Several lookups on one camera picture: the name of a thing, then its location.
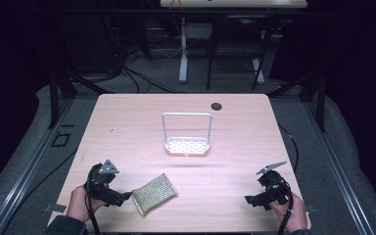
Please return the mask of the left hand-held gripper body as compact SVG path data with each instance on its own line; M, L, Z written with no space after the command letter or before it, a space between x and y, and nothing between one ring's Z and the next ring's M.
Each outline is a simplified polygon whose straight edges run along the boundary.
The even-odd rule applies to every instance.
M88 173L84 188L91 198L120 207L126 200L126 194L121 194L109 186L117 173L119 170L110 160L95 164Z

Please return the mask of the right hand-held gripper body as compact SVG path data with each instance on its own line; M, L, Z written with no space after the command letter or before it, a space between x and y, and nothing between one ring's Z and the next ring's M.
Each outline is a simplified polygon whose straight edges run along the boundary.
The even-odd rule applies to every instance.
M266 211L271 209L270 203L277 202L284 205L291 198L288 182L275 170L284 164L285 162L269 164L257 172L257 175L260 174L258 182L264 191L255 196L258 196L258 207L264 207Z

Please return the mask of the yellow-green scrub sponge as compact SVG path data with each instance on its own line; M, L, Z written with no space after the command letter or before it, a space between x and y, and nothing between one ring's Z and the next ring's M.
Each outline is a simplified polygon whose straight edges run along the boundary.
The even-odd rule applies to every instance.
M178 196L165 173L132 191L133 201L142 216Z

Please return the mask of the person's left hand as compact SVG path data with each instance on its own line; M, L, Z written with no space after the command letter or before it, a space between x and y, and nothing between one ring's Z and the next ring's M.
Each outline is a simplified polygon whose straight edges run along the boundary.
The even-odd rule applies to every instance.
M86 190L83 186L78 186L70 193L70 203L66 212L66 216L77 219L81 222L86 222L90 219L87 207L91 206L92 210L96 212L100 207L105 206L106 203L91 199L90 203L85 203Z

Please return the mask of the person's right hand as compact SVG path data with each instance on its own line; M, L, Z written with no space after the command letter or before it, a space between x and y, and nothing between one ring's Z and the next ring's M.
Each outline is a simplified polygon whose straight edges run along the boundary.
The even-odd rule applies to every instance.
M280 205L277 202L269 204L280 221L280 231L287 231L289 234L299 229L308 229L306 205L296 194L292 194L292 197L291 208L287 204Z

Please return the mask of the black tape rectangle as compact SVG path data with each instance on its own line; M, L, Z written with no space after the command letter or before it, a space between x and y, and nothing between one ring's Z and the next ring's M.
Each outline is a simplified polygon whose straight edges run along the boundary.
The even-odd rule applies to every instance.
M58 132L54 137L51 146L52 147L66 147L71 139L70 133Z

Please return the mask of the white sponge holder rack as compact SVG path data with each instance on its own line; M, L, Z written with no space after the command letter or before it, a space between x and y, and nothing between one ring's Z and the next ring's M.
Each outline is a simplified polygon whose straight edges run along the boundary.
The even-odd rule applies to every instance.
M167 133L166 119L178 117L184 118L206 118L208 127L207 135L200 136L169 136ZM212 115L208 113L163 113L162 125L164 132L164 148L171 156L204 156L211 147L211 130L212 130Z

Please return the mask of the black stool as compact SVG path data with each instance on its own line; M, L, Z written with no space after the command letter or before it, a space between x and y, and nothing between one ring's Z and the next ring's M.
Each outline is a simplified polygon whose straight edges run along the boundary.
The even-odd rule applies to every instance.
M270 38L278 20L269 15L228 15L212 26L208 49L208 89L214 73L252 73L259 84Z

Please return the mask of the white desk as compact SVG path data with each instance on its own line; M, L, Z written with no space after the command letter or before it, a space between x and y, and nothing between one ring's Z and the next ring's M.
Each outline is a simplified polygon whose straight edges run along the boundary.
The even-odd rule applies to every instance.
M304 9L306 0L160 0L163 8L169 10L277 10ZM180 23L181 60L179 69L179 82L187 82L188 74L188 39L206 39L211 35L210 23L189 23L185 17Z

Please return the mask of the aluminium floor rail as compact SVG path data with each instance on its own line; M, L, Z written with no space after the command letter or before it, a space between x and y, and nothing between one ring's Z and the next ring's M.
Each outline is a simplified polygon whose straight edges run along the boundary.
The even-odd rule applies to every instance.
M51 124L50 104L42 101L20 145L0 174L0 235L15 216L42 161L59 122L71 109L73 99L64 100L57 110L59 116Z
M338 159L330 139L325 131L322 131L315 118L315 108L311 103L303 102L305 112L310 120L316 135L321 141L323 149L326 153L326 159L329 164L333 177L338 185L341 195L345 201L348 211L352 217L352 221L359 235L376 235L370 221L368 220L364 209L361 206L358 196L355 194L347 175Z

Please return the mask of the black metal frame stand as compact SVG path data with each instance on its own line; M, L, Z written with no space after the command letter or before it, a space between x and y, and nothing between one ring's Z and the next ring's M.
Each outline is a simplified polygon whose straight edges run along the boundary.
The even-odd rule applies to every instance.
M315 108L315 122L319 127L321 132L325 131L324 126L324 113L325 113L325 101L326 101L326 78L323 73L319 70L310 71L303 76L287 82L281 85L276 90L268 94L269 98L274 98L280 96L286 91L291 90L295 86L302 85L303 88L299 95L302 102L311 102L313 97L316 97L316 108Z
M71 53L56 20L53 18L44 19L42 26L46 30L49 57L53 65L49 81L51 108L49 128L54 128L56 123L61 119L59 93L62 93L68 100L74 99L77 95L77 91L72 84L74 81L99 95L112 94L112 91L108 91L85 79L76 71Z

